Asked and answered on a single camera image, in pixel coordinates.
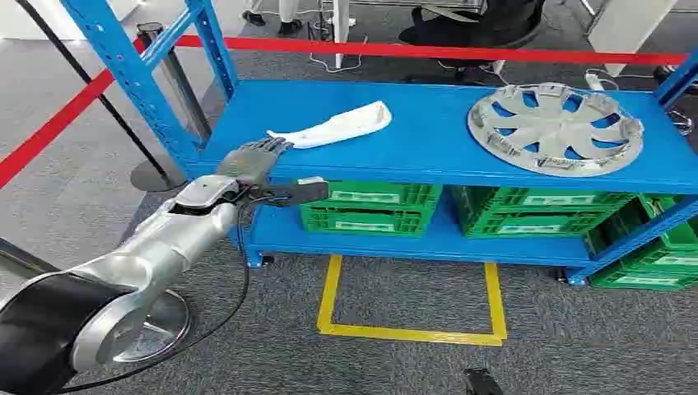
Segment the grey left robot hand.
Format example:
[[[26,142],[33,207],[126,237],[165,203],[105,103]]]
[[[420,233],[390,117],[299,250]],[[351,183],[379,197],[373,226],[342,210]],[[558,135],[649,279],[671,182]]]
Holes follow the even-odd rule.
[[[215,175],[228,176],[242,184],[262,184],[279,156],[292,147],[293,143],[283,137],[247,142],[225,156]]]

